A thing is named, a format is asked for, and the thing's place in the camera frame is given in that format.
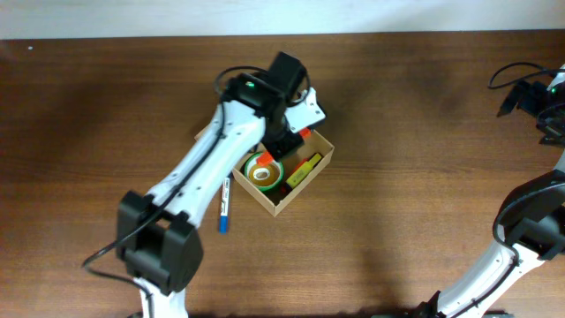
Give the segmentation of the small yellow tape roll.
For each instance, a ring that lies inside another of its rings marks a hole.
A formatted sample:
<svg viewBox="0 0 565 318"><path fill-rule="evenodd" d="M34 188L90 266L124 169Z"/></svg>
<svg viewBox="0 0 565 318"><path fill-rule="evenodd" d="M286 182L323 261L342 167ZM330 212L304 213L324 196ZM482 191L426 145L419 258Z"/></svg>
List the small yellow tape roll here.
<svg viewBox="0 0 565 318"><path fill-rule="evenodd" d="M253 166L250 166L247 171L247 177L256 186L271 186L276 183L280 176L281 171L278 166L272 163L266 166L254 164Z"/></svg>

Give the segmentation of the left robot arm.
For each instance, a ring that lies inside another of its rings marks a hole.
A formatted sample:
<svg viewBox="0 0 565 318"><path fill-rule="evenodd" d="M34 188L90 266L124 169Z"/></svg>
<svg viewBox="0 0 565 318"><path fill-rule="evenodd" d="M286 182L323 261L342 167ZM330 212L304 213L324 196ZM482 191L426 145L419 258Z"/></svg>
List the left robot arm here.
<svg viewBox="0 0 565 318"><path fill-rule="evenodd" d="M210 201L240 160L261 145L274 160L294 154L304 131L326 117L305 66L280 52L268 69L238 67L219 89L215 114L170 174L117 208L117 258L140 291L142 317L186 317L185 288L203 247L198 228Z"/></svg>

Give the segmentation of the red black stapler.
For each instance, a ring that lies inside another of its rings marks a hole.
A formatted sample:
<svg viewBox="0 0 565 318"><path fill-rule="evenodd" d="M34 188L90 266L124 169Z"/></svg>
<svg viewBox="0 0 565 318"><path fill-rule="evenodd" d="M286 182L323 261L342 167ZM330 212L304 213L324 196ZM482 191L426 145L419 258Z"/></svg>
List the red black stapler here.
<svg viewBox="0 0 565 318"><path fill-rule="evenodd" d="M301 183L305 176L307 175L306 168L304 165L308 162L307 158L304 158L291 172L290 176L284 181L280 190L282 193L288 193L292 191L299 183Z"/></svg>

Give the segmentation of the green tape roll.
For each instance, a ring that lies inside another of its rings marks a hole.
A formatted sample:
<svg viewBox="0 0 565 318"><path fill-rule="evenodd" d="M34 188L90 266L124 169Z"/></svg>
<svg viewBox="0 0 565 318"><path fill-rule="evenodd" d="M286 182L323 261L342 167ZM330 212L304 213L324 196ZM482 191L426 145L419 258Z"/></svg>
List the green tape roll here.
<svg viewBox="0 0 565 318"><path fill-rule="evenodd" d="M244 165L244 175L261 192L277 187L284 176L284 167L275 160L268 160L263 153L252 155Z"/></svg>

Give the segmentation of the yellow highlighter marker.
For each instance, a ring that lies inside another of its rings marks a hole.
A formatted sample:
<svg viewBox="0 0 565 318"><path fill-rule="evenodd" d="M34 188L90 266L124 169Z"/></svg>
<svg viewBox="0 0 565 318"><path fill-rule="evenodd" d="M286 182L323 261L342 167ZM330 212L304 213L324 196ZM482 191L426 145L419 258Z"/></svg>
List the yellow highlighter marker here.
<svg viewBox="0 0 565 318"><path fill-rule="evenodd" d="M315 153L314 155L304 159L301 164L290 174L284 183L284 188L291 191L296 188L320 162L322 155Z"/></svg>

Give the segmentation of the brown cardboard box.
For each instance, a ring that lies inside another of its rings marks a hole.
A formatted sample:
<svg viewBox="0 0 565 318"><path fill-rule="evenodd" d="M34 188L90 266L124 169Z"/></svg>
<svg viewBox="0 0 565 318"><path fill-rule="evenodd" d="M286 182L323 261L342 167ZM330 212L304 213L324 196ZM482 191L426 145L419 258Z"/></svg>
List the brown cardboard box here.
<svg viewBox="0 0 565 318"><path fill-rule="evenodd" d="M298 151L284 159L282 166L284 168L284 177L280 185L266 193L261 192L251 181L245 176L245 163L252 157L253 152L246 154L232 170L234 179L272 216L277 216L282 212L330 163L335 147L324 138L319 132L312 131L305 139L305 143ZM292 172L306 158L319 154L320 161L305 176L305 178L292 190L288 192L282 190L283 183L292 174Z"/></svg>

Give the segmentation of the blue whiteboard marker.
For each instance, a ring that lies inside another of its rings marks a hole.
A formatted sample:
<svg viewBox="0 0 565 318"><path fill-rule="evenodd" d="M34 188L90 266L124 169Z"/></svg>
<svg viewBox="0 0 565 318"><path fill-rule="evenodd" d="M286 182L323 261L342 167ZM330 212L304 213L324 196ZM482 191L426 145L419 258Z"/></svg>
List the blue whiteboard marker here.
<svg viewBox="0 0 565 318"><path fill-rule="evenodd" d="M219 219L219 232L221 234L226 234L229 230L230 186L231 186L231 177L228 176L223 180L222 183L222 200L221 200L221 210L220 210L220 219Z"/></svg>

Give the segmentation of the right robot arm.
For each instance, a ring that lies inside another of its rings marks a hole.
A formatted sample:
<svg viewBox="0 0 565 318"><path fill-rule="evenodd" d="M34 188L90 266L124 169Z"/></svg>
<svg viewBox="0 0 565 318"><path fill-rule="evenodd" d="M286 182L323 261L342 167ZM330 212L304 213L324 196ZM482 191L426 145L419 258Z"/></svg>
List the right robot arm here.
<svg viewBox="0 0 565 318"><path fill-rule="evenodd" d="M564 70L541 65L507 82L498 114L523 110L540 144L564 146ZM531 270L564 253L564 161L511 191L493 221L493 241L456 283L437 291L410 317L487 317L489 308Z"/></svg>

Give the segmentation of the orange utility knife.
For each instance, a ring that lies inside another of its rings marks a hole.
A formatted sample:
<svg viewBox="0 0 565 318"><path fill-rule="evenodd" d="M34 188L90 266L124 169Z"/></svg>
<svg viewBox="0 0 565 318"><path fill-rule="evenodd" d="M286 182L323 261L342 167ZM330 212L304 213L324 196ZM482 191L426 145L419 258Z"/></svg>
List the orange utility knife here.
<svg viewBox="0 0 565 318"><path fill-rule="evenodd" d="M296 153L311 134L312 130L308 127L298 132L288 130L280 139L264 143L265 151L259 156L257 163L266 166L271 162L280 162L289 155Z"/></svg>

